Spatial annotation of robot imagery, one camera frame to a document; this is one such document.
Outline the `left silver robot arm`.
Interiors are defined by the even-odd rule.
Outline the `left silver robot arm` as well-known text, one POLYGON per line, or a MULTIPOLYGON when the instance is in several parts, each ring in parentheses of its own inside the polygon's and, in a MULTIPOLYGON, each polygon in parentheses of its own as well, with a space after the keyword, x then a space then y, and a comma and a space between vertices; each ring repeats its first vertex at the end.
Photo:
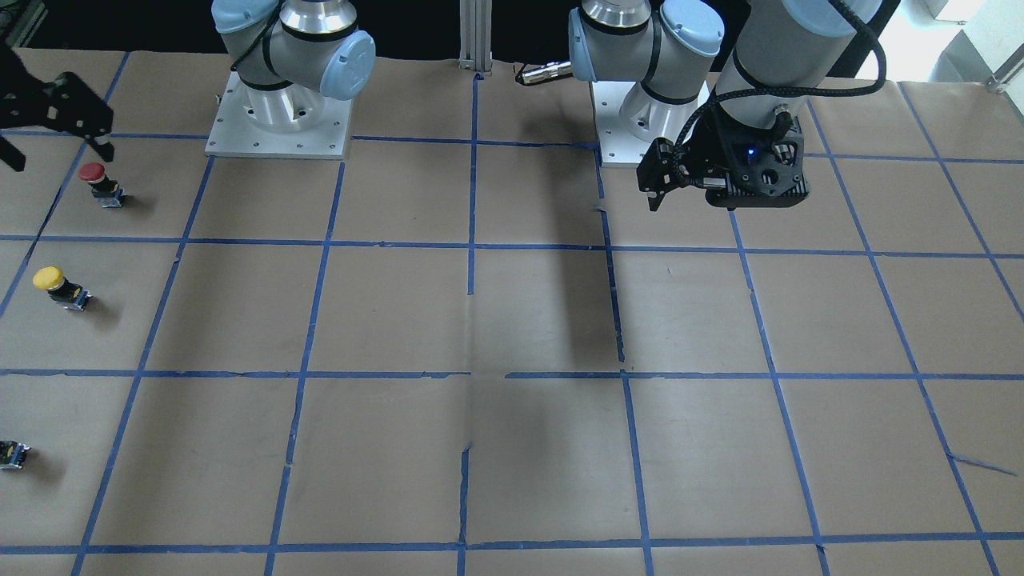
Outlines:
POLYGON ((868 22, 878 1, 753 1, 705 102, 726 26, 702 1, 582 1, 568 15, 578 79, 633 82, 644 102, 691 106, 668 134, 642 131, 636 169, 651 211, 669 192, 699 187, 712 206, 787 208, 809 197, 798 111, 809 96, 854 98, 885 84, 884 49, 868 22))

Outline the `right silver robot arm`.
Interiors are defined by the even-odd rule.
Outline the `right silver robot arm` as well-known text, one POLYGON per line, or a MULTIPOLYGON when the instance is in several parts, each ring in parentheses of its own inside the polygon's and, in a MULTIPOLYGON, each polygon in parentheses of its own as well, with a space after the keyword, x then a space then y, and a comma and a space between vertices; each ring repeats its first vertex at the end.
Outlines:
MULTIPOLYGON (((219 158, 342 161, 352 101, 374 68, 376 44, 347 1, 215 1, 217 33, 233 59, 205 153, 219 158)), ((2 48, 1 124, 72 134, 103 160, 114 112, 77 75, 33 76, 2 48)))

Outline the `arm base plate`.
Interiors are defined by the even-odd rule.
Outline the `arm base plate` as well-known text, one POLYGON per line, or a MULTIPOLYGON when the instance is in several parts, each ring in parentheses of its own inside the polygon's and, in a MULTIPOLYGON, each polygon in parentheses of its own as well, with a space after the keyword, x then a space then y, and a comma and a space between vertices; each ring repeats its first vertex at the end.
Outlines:
POLYGON ((256 90, 228 77, 205 146, 220 158, 342 161, 349 142, 351 101, 326 98, 299 85, 256 90))
POLYGON ((676 141, 710 96, 706 82, 696 99, 683 105, 655 101, 638 82, 592 82, 591 92, 601 162, 612 168, 637 167, 658 136, 676 141))

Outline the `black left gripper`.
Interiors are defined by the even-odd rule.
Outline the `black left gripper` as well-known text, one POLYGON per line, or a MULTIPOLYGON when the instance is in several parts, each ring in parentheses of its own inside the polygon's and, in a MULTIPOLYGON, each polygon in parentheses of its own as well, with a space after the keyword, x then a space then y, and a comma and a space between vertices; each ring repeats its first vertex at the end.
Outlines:
POLYGON ((804 137, 790 106, 776 106, 768 128, 746 126, 716 105, 696 121, 691 138, 655 138, 637 166, 637 187, 651 212, 681 187, 701 187, 707 203, 737 208, 790 208, 810 196, 804 137))

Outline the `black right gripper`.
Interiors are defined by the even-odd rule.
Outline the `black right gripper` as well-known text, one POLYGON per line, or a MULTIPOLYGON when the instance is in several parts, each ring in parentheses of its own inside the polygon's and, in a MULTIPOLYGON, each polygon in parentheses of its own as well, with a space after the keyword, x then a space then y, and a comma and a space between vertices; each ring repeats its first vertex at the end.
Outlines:
MULTIPOLYGON (((49 83, 33 76, 7 44, 1 44, 1 128, 29 126, 61 131, 83 138, 105 162, 114 160, 110 141, 114 111, 73 72, 59 74, 49 83)), ((15 172, 23 172, 26 156, 0 136, 0 158, 15 172)))

